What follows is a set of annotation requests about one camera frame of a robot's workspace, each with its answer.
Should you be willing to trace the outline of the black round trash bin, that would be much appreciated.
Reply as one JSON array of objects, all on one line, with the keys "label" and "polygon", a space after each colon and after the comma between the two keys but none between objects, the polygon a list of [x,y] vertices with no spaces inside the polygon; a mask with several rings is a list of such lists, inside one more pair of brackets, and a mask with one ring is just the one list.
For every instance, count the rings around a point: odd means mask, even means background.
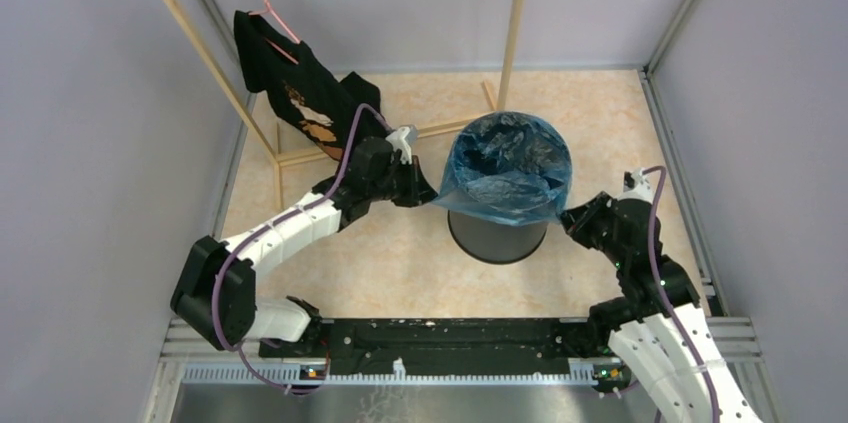
[{"label": "black round trash bin", "polygon": [[509,226],[446,210],[450,234],[469,256],[488,264],[506,265],[532,255],[544,241],[550,224]]}]

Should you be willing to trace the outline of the blue plastic trash bag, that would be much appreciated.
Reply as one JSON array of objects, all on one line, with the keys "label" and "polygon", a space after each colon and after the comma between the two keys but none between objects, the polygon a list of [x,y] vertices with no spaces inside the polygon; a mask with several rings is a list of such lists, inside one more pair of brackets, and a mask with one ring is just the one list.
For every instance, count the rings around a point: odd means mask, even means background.
[{"label": "blue plastic trash bag", "polygon": [[495,112],[457,134],[432,203],[502,225],[554,222],[566,210],[572,177],[570,150],[551,124]]}]

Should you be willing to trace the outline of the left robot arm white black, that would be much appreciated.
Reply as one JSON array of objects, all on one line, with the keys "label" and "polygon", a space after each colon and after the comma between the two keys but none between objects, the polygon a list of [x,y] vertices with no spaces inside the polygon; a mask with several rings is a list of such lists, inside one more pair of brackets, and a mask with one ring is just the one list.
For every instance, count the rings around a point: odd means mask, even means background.
[{"label": "left robot arm white black", "polygon": [[304,248],[366,216],[376,202],[415,208],[436,196],[416,155],[401,144],[369,137],[345,152],[334,176],[281,214],[223,240],[198,239],[170,309],[219,351],[234,351],[245,340],[266,340],[308,356],[321,340],[317,310],[294,297],[262,302],[258,282]]}]

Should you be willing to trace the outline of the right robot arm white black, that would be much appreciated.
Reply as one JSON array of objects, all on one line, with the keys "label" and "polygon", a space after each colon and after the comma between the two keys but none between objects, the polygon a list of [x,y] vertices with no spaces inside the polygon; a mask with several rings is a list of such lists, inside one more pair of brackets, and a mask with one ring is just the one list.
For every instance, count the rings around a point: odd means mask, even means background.
[{"label": "right robot arm white black", "polygon": [[614,265],[622,291],[591,307],[587,343],[625,363],[668,422],[758,422],[688,273],[662,252],[656,206],[601,192],[561,215],[574,242]]}]

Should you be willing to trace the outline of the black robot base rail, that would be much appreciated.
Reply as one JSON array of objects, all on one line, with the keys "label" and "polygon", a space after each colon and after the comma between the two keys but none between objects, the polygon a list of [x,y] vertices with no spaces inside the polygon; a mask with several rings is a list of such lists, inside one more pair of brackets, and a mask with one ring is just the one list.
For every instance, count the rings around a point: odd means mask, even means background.
[{"label": "black robot base rail", "polygon": [[581,318],[325,319],[300,343],[248,341],[216,350],[180,319],[160,353],[190,382],[261,383],[301,391],[358,385],[554,385],[622,391],[635,376],[595,346]]}]

